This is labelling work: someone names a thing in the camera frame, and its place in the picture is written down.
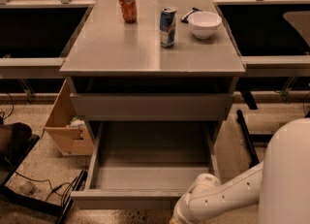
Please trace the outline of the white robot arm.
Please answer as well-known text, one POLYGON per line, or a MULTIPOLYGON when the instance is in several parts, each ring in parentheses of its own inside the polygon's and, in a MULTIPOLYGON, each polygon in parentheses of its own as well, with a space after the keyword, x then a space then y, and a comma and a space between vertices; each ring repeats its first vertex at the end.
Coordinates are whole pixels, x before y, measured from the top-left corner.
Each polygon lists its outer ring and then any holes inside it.
POLYGON ((170 224, 202 224, 228 211, 259 207, 259 224, 310 224, 310 119, 282 126, 264 160, 222 184, 197 176, 177 201, 170 224))

